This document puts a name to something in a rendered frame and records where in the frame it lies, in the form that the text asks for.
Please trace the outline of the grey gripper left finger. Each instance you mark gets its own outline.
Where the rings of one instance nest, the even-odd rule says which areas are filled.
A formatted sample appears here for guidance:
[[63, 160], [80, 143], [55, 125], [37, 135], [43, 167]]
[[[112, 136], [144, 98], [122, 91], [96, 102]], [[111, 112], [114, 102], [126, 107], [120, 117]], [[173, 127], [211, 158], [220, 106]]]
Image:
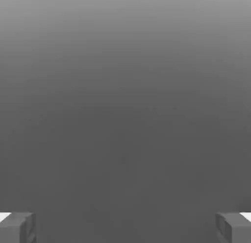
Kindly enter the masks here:
[[36, 214], [0, 212], [0, 243], [37, 243]]

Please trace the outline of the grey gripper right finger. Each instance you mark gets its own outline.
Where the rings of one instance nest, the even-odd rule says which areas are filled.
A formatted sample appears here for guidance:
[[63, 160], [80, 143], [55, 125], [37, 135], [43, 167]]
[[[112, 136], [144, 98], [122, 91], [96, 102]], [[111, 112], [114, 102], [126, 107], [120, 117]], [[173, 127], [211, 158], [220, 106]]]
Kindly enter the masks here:
[[219, 243], [251, 243], [251, 212], [216, 213]]

